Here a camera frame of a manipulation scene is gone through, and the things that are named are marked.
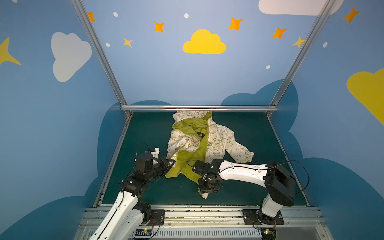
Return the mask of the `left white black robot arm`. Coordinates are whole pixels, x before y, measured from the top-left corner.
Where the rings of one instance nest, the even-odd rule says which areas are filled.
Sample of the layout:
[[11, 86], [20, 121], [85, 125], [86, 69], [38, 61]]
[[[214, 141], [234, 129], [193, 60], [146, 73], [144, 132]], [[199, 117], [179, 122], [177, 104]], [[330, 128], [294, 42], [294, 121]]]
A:
[[135, 160], [135, 167], [122, 182], [110, 211], [90, 237], [91, 240], [127, 240], [142, 224], [153, 219], [150, 204], [141, 201], [153, 179], [164, 177], [176, 163], [157, 152], [145, 152]]

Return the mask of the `white green printed jacket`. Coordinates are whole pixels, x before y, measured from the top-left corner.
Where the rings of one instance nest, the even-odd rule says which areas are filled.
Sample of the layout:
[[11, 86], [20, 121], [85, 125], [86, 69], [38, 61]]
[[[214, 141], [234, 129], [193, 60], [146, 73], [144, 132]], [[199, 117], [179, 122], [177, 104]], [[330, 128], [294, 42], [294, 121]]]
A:
[[238, 164], [250, 163], [254, 153], [235, 140], [235, 133], [212, 119], [211, 111], [177, 111], [173, 114], [167, 159], [176, 161], [166, 178], [183, 174], [198, 183], [200, 175], [192, 171], [192, 161], [211, 163], [228, 153]]

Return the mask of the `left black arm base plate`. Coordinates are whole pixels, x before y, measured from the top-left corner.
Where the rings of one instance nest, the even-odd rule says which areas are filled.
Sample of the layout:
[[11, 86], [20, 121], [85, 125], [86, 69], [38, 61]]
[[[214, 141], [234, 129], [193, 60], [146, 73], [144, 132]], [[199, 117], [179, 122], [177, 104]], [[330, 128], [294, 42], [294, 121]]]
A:
[[142, 226], [163, 226], [165, 221], [165, 210], [146, 210]]

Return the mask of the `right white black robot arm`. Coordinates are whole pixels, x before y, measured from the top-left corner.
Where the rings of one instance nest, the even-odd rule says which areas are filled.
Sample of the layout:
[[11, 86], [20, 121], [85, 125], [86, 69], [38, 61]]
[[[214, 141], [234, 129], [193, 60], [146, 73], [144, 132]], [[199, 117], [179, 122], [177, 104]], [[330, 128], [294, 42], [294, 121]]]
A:
[[282, 207], [294, 206], [299, 193], [296, 177], [276, 161], [266, 165], [246, 165], [214, 159], [211, 163], [196, 161], [192, 170], [201, 176], [198, 184], [202, 195], [217, 193], [223, 181], [241, 181], [265, 188], [267, 196], [256, 212], [257, 221], [263, 224], [276, 221]]

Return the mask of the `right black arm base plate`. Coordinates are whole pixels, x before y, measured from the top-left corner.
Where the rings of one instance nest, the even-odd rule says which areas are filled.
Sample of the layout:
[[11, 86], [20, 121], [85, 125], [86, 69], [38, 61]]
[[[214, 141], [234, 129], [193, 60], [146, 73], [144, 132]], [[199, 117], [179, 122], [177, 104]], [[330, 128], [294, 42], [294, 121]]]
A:
[[243, 209], [243, 219], [245, 225], [284, 225], [281, 211], [275, 217], [264, 215], [260, 209]]

